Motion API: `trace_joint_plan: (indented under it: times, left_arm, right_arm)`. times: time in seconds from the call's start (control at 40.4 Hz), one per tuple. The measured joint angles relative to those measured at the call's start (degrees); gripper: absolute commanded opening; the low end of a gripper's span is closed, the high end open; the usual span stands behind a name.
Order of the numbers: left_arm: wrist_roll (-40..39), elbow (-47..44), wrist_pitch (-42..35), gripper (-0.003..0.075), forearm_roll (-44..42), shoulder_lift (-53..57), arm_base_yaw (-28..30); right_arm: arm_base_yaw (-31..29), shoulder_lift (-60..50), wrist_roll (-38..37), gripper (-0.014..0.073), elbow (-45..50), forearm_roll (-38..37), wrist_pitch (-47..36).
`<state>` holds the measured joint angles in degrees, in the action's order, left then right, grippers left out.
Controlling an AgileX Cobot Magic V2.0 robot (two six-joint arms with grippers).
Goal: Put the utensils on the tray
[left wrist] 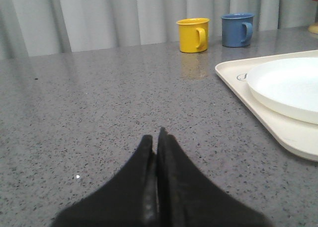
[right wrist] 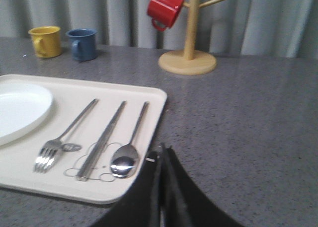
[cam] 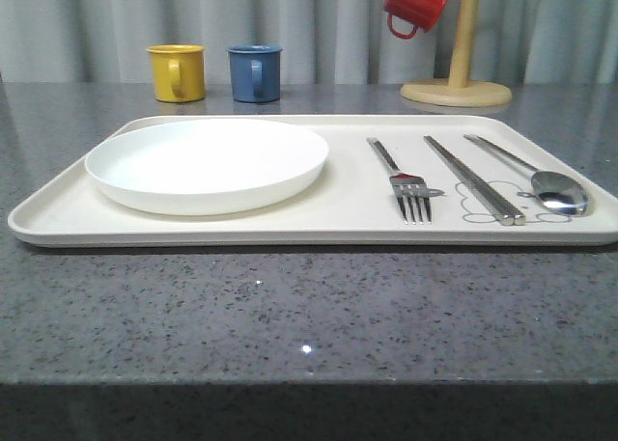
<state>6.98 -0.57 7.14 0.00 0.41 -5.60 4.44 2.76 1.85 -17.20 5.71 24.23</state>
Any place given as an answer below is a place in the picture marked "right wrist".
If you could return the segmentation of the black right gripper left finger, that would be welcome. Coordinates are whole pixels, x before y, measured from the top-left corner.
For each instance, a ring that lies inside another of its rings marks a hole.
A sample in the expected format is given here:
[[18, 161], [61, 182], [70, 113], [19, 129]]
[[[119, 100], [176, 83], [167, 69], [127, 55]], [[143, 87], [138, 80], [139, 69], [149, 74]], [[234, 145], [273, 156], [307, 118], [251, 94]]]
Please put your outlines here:
[[129, 190], [93, 226], [159, 227], [161, 164], [161, 152], [150, 152]]

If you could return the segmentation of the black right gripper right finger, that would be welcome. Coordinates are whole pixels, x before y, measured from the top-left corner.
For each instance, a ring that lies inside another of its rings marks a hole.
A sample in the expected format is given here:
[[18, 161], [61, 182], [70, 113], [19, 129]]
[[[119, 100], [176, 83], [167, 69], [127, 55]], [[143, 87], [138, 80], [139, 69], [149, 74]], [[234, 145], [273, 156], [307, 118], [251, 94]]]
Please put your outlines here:
[[166, 227], [240, 227], [189, 177], [174, 150], [162, 148], [161, 190]]

